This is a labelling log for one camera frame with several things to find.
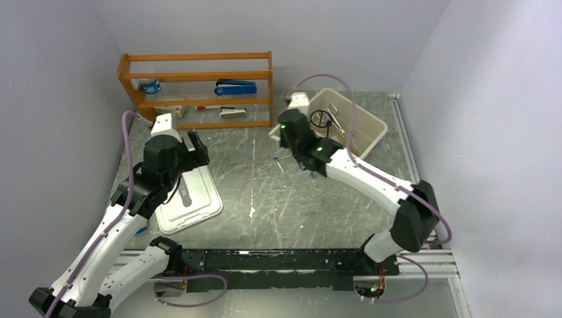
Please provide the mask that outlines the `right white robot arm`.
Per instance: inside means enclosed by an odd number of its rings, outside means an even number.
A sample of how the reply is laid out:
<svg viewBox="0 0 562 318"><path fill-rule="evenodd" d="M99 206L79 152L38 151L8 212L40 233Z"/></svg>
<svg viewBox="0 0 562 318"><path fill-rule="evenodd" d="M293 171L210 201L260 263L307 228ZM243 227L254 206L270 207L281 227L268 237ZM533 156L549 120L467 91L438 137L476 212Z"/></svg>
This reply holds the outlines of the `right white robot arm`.
<svg viewBox="0 0 562 318"><path fill-rule="evenodd" d="M438 223L432 186L396 178L348 153L330 138L318 137L305 115L296 109L284 111L280 123L280 146L290 149L305 170L343 182L369 196L394 218L385 230L373 234L361 246L357 264L365 274L374 274L383 261L403 250L417 252Z"/></svg>

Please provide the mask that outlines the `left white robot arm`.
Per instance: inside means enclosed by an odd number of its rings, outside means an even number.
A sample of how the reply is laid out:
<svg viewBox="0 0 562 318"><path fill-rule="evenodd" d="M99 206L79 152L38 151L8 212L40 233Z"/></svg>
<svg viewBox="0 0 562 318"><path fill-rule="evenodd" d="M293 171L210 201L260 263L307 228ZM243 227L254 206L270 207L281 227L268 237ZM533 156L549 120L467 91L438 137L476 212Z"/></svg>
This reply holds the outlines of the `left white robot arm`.
<svg viewBox="0 0 562 318"><path fill-rule="evenodd" d="M129 166L96 232L69 268L48 288L36 288L28 302L43 317L110 317L125 298L155 276L183 270L182 245L157 237L136 260L109 273L119 255L168 200L180 176L209 164L198 133L188 132L189 149L175 131L157 134L144 146L142 162Z"/></svg>

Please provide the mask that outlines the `black metal ring stand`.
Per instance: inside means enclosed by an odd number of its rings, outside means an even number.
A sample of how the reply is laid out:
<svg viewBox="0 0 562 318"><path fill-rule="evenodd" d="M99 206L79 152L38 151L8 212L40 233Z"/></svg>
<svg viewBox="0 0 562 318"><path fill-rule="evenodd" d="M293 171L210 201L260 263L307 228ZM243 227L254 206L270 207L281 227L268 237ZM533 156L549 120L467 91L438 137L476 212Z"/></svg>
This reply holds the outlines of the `black metal ring stand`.
<svg viewBox="0 0 562 318"><path fill-rule="evenodd" d="M319 129L328 129L332 125L332 116L326 110L315 110L309 116L309 124Z"/></svg>

